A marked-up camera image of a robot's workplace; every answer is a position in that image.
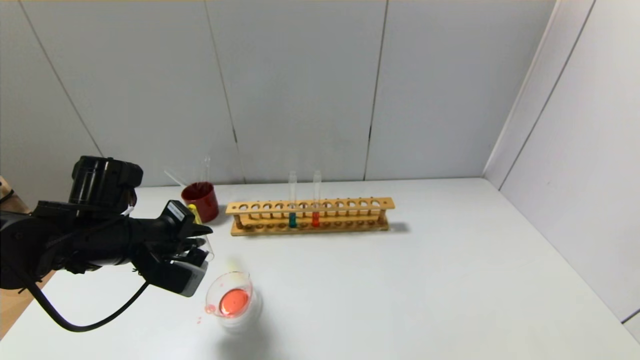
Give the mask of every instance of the robotic arm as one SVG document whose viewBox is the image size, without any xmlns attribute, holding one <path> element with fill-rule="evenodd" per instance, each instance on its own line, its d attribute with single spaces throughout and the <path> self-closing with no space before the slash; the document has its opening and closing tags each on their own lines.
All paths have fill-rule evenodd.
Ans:
<svg viewBox="0 0 640 360">
<path fill-rule="evenodd" d="M 0 287 L 28 289 L 59 325 L 88 331 L 118 316 L 149 285 L 190 297 L 207 270 L 198 247 L 211 229 L 194 223 L 181 202 L 169 200 L 156 219 L 122 213 L 136 203 L 142 169 L 112 158 L 82 156 L 74 166 L 69 202 L 39 201 L 29 214 L 0 212 Z M 101 322 L 76 326 L 64 320 L 36 282 L 51 270 L 74 274 L 131 262 L 145 284 L 128 303 Z"/>
</svg>

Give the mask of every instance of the yellow object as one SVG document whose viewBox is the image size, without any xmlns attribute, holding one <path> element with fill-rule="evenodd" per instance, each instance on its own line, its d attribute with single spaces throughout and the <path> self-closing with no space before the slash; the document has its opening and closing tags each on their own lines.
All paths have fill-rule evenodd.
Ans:
<svg viewBox="0 0 640 360">
<path fill-rule="evenodd" d="M 195 220 L 193 222 L 198 224 L 198 225 L 202 225 L 202 220 L 200 219 L 200 214 L 198 214 L 198 208 L 196 208 L 196 206 L 194 204 L 187 205 L 187 208 L 189 208 L 189 210 L 192 212 L 192 214 L 194 214 L 196 216 L 196 218 L 195 218 Z"/>
</svg>

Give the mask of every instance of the red liquid in cup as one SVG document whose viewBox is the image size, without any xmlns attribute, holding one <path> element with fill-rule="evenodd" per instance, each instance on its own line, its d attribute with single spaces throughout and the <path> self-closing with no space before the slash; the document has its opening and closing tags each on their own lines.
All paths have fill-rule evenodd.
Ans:
<svg viewBox="0 0 640 360">
<path fill-rule="evenodd" d="M 242 289 L 229 290 L 220 300 L 220 312 L 225 316 L 242 313 L 249 302 L 249 294 Z"/>
</svg>

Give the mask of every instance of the red liquid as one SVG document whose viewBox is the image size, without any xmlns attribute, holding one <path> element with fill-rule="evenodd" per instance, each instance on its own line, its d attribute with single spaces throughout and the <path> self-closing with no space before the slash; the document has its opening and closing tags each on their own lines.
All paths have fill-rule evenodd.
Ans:
<svg viewBox="0 0 640 360">
<path fill-rule="evenodd" d="M 311 214 L 311 226 L 319 227 L 320 226 L 320 213 L 312 213 Z"/>
<path fill-rule="evenodd" d="M 242 313 L 249 302 L 249 294 L 242 289 L 229 290 L 220 300 L 220 312 L 225 316 Z"/>
</svg>

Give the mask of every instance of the black cable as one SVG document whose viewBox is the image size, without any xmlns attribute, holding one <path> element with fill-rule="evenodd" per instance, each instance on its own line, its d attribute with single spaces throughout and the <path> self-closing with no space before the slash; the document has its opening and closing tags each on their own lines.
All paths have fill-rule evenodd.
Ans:
<svg viewBox="0 0 640 360">
<path fill-rule="evenodd" d="M 635 315 L 638 315 L 638 314 L 640 314 L 640 309 L 634 311 L 633 314 L 627 316 L 624 320 L 622 320 L 622 323 L 625 323 L 625 322 L 631 320 L 631 318 L 633 318 Z"/>
<path fill-rule="evenodd" d="M 129 299 L 129 301 L 126 302 L 126 304 L 124 304 L 120 309 L 118 309 L 115 313 L 109 315 L 108 317 L 100 320 L 97 323 L 93 323 L 91 325 L 78 326 L 66 321 L 62 317 L 62 315 L 60 315 L 60 313 L 53 307 L 53 305 L 51 305 L 47 297 L 42 293 L 42 290 L 40 290 L 40 288 L 36 286 L 35 282 L 33 282 L 29 278 L 29 275 L 27 275 L 22 270 L 17 270 L 17 268 L 13 265 L 13 262 L 11 261 L 11 259 L 8 259 L 4 255 L 4 252 L 0 253 L 0 256 L 1 256 L 2 262 L 9 265 L 9 269 L 13 271 L 20 278 L 20 280 L 26 285 L 27 290 L 29 290 L 29 292 L 33 295 L 33 298 L 36 299 L 36 301 L 40 304 L 40 306 L 42 306 L 42 309 L 44 309 L 44 311 L 53 319 L 53 321 L 55 321 L 58 325 L 60 325 L 64 329 L 73 331 L 73 332 L 84 332 L 84 331 L 94 330 L 112 321 L 113 319 L 118 317 L 118 315 L 122 314 L 129 306 L 131 306 L 131 304 L 133 304 L 133 302 L 136 301 L 136 299 L 142 294 L 142 292 L 145 291 L 147 286 L 149 286 L 149 283 L 145 281 L 145 283 L 142 284 L 142 286 L 140 286 L 140 289 L 131 297 L 131 299 Z"/>
<path fill-rule="evenodd" d="M 0 199 L 0 204 L 7 201 L 11 196 L 13 196 L 13 189 L 9 190 L 9 192 Z"/>
</svg>

